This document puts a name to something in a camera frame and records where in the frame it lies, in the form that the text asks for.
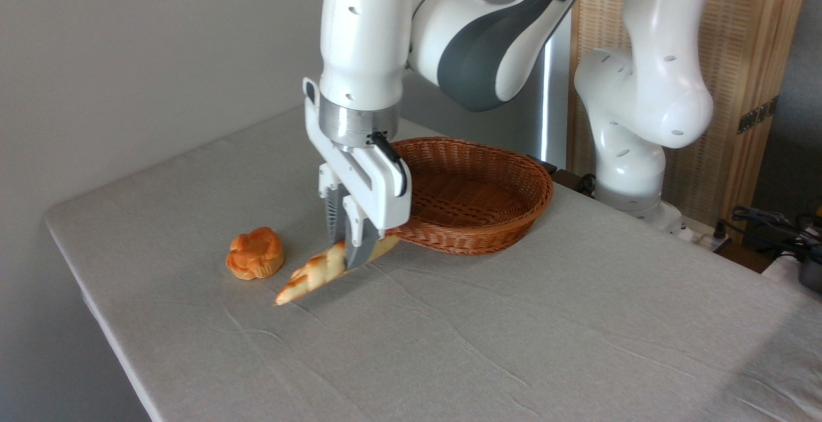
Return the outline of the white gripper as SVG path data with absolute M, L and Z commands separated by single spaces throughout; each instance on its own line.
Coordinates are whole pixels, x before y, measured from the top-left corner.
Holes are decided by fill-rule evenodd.
M 306 134 L 323 159 L 318 194 L 325 202 L 331 244 L 344 241 L 345 264 L 367 263 L 384 231 L 409 218 L 411 176 L 389 140 L 397 114 L 356 111 L 331 103 L 320 86 L 303 80 Z

